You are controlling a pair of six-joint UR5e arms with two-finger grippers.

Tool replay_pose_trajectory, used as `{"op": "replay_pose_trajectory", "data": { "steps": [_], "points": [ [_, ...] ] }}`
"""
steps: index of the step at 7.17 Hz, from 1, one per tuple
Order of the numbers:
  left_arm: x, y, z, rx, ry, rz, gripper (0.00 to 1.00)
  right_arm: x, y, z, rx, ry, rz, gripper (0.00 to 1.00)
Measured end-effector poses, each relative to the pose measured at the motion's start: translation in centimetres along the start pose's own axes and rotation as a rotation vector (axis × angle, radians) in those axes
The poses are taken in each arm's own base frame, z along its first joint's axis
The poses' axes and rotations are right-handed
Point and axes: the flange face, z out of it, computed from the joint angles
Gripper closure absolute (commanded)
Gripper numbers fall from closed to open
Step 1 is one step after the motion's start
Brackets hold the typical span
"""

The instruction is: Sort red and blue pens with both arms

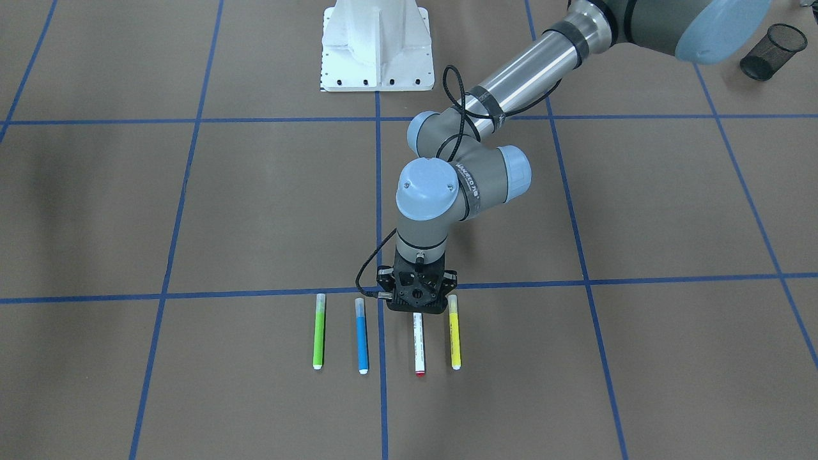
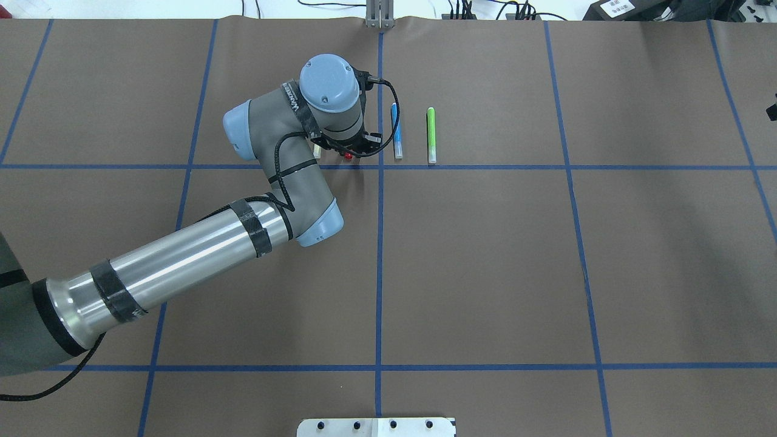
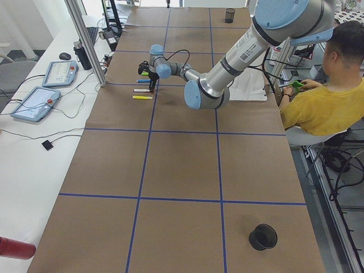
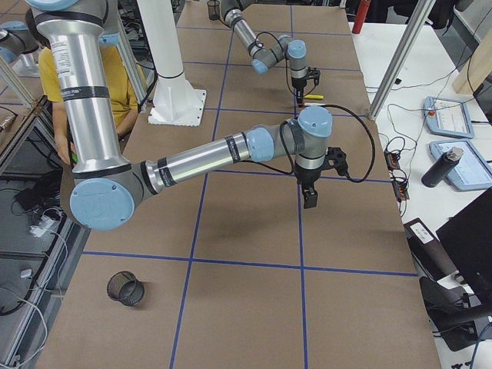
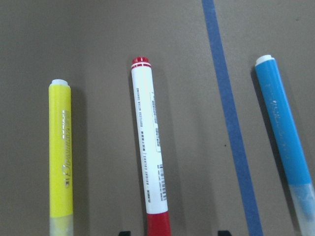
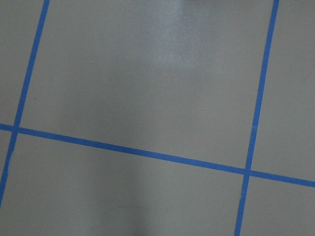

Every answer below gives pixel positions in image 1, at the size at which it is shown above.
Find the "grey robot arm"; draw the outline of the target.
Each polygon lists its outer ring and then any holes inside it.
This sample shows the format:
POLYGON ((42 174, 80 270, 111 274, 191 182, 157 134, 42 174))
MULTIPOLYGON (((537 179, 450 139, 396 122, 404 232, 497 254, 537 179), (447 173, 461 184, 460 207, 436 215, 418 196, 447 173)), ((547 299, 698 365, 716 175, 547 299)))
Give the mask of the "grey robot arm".
POLYGON ((412 119, 415 159, 396 186, 394 262, 380 266, 377 299, 392 311, 441 314, 458 274, 445 267, 450 228, 528 191, 532 169, 514 146, 485 139, 542 102, 593 54, 619 43, 710 65, 743 46, 769 1, 573 1, 563 20, 484 81, 451 97, 442 112, 412 119))

